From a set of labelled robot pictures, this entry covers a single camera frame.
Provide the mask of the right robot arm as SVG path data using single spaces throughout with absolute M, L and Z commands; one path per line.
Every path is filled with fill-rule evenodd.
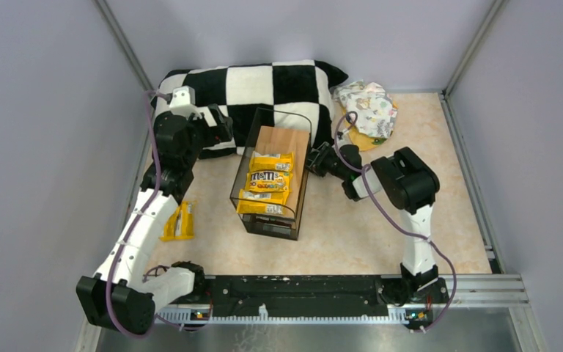
M 319 177 L 338 177 L 345 195 L 353 201 L 374 199 L 383 191 L 400 212 L 400 222 L 393 226 L 405 236 L 401 277 L 379 288 L 378 295 L 384 302 L 401 307 L 421 302 L 430 306 L 449 300 L 430 238 L 433 205 L 441 185 L 436 173 L 411 148 L 403 147 L 364 166 L 357 146 L 335 148 L 323 143 L 308 153 L 306 168 Z

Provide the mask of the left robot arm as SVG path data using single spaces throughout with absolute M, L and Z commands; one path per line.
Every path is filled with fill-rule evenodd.
M 92 325 L 135 338 L 145 337 L 157 313 L 193 293 L 203 277 L 200 266 L 178 263 L 156 278 L 145 275 L 166 223 L 194 179 L 192 169 L 200 153 L 233 137 L 232 119 L 216 104 L 189 105 L 149 117 L 148 128 L 152 165 L 141 179 L 136 203 L 108 257 L 76 285 Z

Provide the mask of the yellow peanut M&M bag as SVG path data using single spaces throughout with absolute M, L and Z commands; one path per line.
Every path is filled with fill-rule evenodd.
M 246 179 L 245 190 L 257 193 L 289 192 L 291 181 L 291 172 L 249 172 Z

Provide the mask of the yellow candy bag back side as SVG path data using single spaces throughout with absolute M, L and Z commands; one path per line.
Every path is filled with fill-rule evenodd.
M 254 152 L 249 161 L 249 171 L 291 172 L 294 167 L 294 153 L 261 154 Z

